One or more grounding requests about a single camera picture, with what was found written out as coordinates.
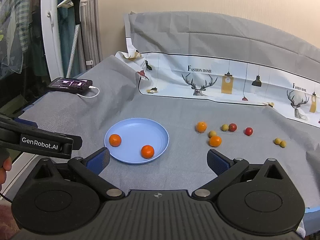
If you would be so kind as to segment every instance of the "small yellow fruit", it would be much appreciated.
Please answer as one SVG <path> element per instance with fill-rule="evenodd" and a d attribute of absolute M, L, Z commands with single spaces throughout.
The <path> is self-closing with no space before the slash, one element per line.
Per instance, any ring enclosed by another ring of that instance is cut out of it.
<path fill-rule="evenodd" d="M 208 133 L 209 138 L 211 138 L 212 136 L 216 136 L 216 135 L 217 135 L 216 131 L 213 131 L 213 130 L 211 130 L 211 131 Z"/>
<path fill-rule="evenodd" d="M 274 141 L 273 141 L 276 145 L 279 145 L 281 143 L 281 139 L 280 138 L 276 138 Z"/>
<path fill-rule="evenodd" d="M 284 147 L 287 146 L 287 143 L 286 143 L 285 141 L 282 141 L 282 142 L 280 143 L 280 146 L 281 146 L 282 148 L 284 148 Z"/>
<path fill-rule="evenodd" d="M 221 130 L 223 130 L 224 132 L 225 132 L 225 131 L 228 131 L 228 130 L 229 130 L 229 125 L 228 125 L 228 124 L 223 124 L 223 125 L 221 126 Z"/>

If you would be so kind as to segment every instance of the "cherry tomato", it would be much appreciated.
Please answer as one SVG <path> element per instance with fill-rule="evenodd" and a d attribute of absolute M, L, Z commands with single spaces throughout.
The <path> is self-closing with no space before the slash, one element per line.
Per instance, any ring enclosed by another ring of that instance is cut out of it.
<path fill-rule="evenodd" d="M 235 130 L 237 130 L 237 125 L 235 123 L 229 124 L 229 131 L 234 132 Z"/>
<path fill-rule="evenodd" d="M 253 130 L 252 130 L 251 127 L 247 127 L 247 128 L 245 129 L 245 131 L 244 131 L 244 134 L 247 135 L 247 136 L 252 135 L 252 133 L 253 133 Z"/>

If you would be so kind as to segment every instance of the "charging cable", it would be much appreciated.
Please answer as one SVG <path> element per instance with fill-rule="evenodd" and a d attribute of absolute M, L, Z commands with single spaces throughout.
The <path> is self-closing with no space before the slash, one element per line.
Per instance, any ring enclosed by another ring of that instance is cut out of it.
<path fill-rule="evenodd" d="M 100 93 L 100 89 L 99 88 L 96 88 L 96 87 L 93 87 L 93 86 L 89 86 L 89 88 L 95 88 L 95 89 L 98 89 L 98 93 L 95 94 L 94 96 L 92 97 L 85 97 L 83 95 L 80 95 L 80 94 L 77 94 L 78 96 L 82 97 L 82 98 L 95 98 L 99 93 Z"/>
<path fill-rule="evenodd" d="M 3 195 L 2 193 L 0 193 L 0 196 L 3 197 L 6 201 L 9 201 L 10 203 L 12 203 L 12 200 L 7 198 L 5 195 Z"/>

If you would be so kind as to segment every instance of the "curtain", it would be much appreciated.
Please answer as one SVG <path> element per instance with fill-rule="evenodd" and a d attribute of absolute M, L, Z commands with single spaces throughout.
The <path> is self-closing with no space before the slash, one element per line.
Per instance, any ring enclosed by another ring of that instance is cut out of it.
<path fill-rule="evenodd" d="M 77 45 L 78 49 L 80 49 L 81 43 L 83 45 L 83 56 L 85 59 L 83 62 L 91 60 L 93 61 L 92 65 L 85 66 L 88 70 L 97 65 L 102 60 L 102 52 L 99 38 L 98 1 L 89 1 L 87 2 L 87 5 L 81 6 L 80 15 L 82 41 L 79 41 Z"/>

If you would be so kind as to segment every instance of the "gray fabric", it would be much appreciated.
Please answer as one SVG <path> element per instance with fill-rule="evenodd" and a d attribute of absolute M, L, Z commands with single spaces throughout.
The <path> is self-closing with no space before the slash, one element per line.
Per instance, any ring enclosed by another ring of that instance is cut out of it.
<path fill-rule="evenodd" d="M 84 58 L 86 61 L 93 61 L 93 65 L 86 65 L 87 70 L 97 65 L 101 60 L 97 6 L 97 2 L 88 1 L 87 5 L 80 8 Z"/>
<path fill-rule="evenodd" d="M 124 21 L 139 52 L 233 59 L 320 82 L 320 49 L 268 25 L 205 12 L 131 13 Z"/>
<path fill-rule="evenodd" d="M 124 192 L 129 189 L 188 189 L 207 183 L 216 175 L 206 163 L 207 135 L 195 132 L 195 124 L 207 121 L 208 130 L 222 138 L 217 148 L 230 159 L 242 157 L 250 163 L 263 163 L 276 158 L 302 195 L 306 207 L 320 205 L 316 166 L 319 161 L 320 129 L 286 119 L 273 108 L 215 103 L 201 99 L 167 98 L 142 95 L 137 89 L 139 75 L 114 56 L 110 56 L 81 78 L 93 80 L 101 92 L 96 98 L 52 92 L 46 94 L 21 118 L 37 122 L 39 128 L 80 135 L 83 146 L 73 156 L 86 157 L 104 146 L 104 135 L 115 123 L 144 117 L 161 123 L 168 131 L 170 144 L 155 161 L 128 165 L 113 158 L 100 174 Z M 222 132 L 223 123 L 236 123 L 234 133 Z M 253 135 L 243 134 L 252 127 Z M 273 144 L 279 137 L 287 147 Z M 306 155 L 314 153 L 312 160 Z"/>

